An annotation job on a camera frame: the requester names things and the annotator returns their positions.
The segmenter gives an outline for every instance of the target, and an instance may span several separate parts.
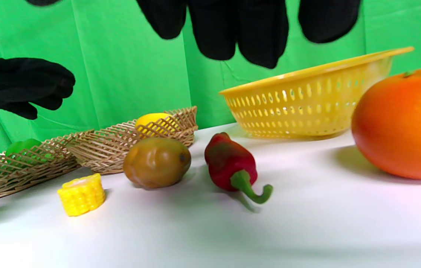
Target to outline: orange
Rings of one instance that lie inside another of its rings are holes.
[[[361,153],[387,173],[421,179],[421,70],[376,83],[352,118]]]

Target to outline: yellow lemon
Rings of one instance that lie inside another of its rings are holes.
[[[155,112],[154,114],[146,114],[138,118],[138,120],[136,121],[136,126],[139,126],[139,125],[146,126],[150,122],[158,122],[158,120],[160,119],[167,121],[168,118],[170,117],[172,117],[171,114],[166,114],[164,112]],[[170,126],[168,127],[168,130],[170,132],[174,131],[174,129]],[[146,129],[143,129],[143,127],[138,127],[138,131],[141,131],[143,134],[146,134]]]

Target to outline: yellow corn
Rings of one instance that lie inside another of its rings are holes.
[[[58,194],[69,217],[83,215],[105,202],[102,177],[98,173],[63,184]]]

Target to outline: yellow plastic basket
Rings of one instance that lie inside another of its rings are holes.
[[[237,123],[261,138],[347,130],[360,97],[389,75],[393,56],[413,47],[306,68],[221,91]]]

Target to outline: green cloth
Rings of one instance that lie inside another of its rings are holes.
[[[0,151],[15,141],[39,140],[132,120],[149,112],[197,105],[200,128],[234,122],[218,92],[301,68],[407,46],[393,72],[421,68],[421,0],[366,0],[349,35],[311,44],[297,23],[297,0],[289,0],[290,37],[274,70],[253,66],[237,54],[228,62],[204,58],[190,20],[175,40],[161,40],[136,1],[62,1],[33,7],[0,0],[0,57],[55,61],[75,73],[73,96],[58,111],[39,109],[28,121],[0,111]]]

